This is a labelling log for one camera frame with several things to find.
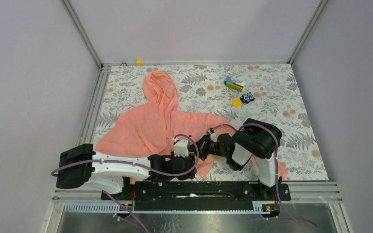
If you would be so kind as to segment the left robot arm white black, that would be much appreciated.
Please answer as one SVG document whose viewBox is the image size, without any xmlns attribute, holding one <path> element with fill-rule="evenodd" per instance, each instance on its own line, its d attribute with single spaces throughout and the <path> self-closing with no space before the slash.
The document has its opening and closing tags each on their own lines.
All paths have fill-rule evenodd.
<svg viewBox="0 0 373 233">
<path fill-rule="evenodd" d="M 174 178 L 192 179 L 196 174 L 194 154 L 187 157 L 150 155 L 119 157 L 95 152 L 92 144 L 82 144 L 60 154 L 59 167 L 51 172 L 56 188 L 75 189 L 87 186 L 124 200 L 131 194 L 130 179 L 166 182 Z"/>
</svg>

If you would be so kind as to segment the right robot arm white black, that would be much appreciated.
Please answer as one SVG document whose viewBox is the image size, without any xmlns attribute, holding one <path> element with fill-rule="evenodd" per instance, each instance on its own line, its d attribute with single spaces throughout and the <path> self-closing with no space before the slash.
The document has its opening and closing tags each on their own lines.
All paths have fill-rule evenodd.
<svg viewBox="0 0 373 233">
<path fill-rule="evenodd" d="M 190 152 L 199 152 L 199 158 L 206 160 L 209 155 L 224 157 L 232 170 L 241 171 L 254 155 L 260 170 L 260 196 L 271 200 L 278 194 L 280 180 L 277 162 L 277 148 L 280 146 L 281 130 L 276 126 L 248 118 L 232 135 L 216 135 L 211 128 L 198 142 L 188 147 Z"/>
</svg>

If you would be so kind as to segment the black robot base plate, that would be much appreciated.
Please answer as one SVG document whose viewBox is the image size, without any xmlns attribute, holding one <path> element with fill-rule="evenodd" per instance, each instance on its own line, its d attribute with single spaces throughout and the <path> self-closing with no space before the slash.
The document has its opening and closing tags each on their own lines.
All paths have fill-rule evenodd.
<svg viewBox="0 0 373 233">
<path fill-rule="evenodd" d="M 255 202 L 277 204 L 290 201 L 287 184 L 268 188 L 258 182 L 136 182 L 128 184 L 118 194 L 101 195 L 102 200 L 115 200 L 123 205 L 141 203 L 142 205 L 163 206 L 165 208 L 189 207 L 192 210 L 222 207 L 243 207 L 245 203 Z"/>
</svg>

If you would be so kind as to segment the small yellow round object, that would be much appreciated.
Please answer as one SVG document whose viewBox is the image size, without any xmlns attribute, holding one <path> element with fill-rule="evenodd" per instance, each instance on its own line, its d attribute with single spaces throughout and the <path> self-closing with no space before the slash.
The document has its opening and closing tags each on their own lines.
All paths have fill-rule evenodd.
<svg viewBox="0 0 373 233">
<path fill-rule="evenodd" d="M 233 99 L 232 100 L 232 106 L 234 107 L 240 107 L 242 105 L 242 102 L 240 99 Z"/>
</svg>

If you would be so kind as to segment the blue green white box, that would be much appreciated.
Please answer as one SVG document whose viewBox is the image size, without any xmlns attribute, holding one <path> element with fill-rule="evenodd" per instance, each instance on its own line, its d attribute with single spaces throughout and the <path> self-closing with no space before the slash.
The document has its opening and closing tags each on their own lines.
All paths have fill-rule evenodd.
<svg viewBox="0 0 373 233">
<path fill-rule="evenodd" d="M 242 82 L 234 82 L 230 76 L 227 76 L 224 80 L 224 85 L 230 89 L 233 89 L 237 92 L 242 92 L 244 90 L 244 87 L 245 87 L 245 84 L 246 82 L 245 81 L 242 81 Z"/>
</svg>

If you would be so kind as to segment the floral patterned table mat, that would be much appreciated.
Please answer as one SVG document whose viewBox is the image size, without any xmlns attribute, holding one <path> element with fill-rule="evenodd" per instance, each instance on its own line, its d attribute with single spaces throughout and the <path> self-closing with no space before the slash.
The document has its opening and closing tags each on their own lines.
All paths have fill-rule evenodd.
<svg viewBox="0 0 373 233">
<path fill-rule="evenodd" d="M 288 170 L 288 181 L 326 181 L 319 147 L 289 64 L 263 65 L 105 65 L 90 102 L 86 128 L 80 143 L 96 144 L 116 123 L 119 115 L 143 104 L 144 78 L 155 71 L 168 73 L 179 93 L 179 109 L 213 113 L 234 127 L 252 118 L 278 127 L 283 136 L 278 150 L 280 165 Z M 242 92 L 224 85 L 230 76 L 234 82 L 245 81 Z M 254 101 L 232 106 L 251 92 Z"/>
</svg>

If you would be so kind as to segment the salmon pink hooded jacket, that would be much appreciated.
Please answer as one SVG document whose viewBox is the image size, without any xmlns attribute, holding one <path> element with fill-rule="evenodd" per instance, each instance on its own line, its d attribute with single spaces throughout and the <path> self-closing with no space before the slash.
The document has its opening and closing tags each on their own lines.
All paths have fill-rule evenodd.
<svg viewBox="0 0 373 233">
<path fill-rule="evenodd" d="M 119 157 L 171 155 L 173 138 L 189 136 L 194 142 L 217 127 L 217 135 L 235 130 L 228 120 L 212 113 L 182 112 L 178 109 L 178 91 L 172 77 L 153 72 L 143 81 L 147 103 L 121 114 L 115 126 L 96 144 L 95 152 Z"/>
</svg>

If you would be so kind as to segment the black blue patterned toy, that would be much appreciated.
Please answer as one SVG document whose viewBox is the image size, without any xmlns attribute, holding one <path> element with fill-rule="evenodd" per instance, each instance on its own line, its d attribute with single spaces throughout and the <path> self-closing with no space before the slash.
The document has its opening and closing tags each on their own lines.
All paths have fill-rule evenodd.
<svg viewBox="0 0 373 233">
<path fill-rule="evenodd" d="M 248 104 L 248 103 L 254 101 L 254 95 L 251 92 L 244 93 L 244 94 L 241 95 L 240 101 L 242 103 Z"/>
</svg>

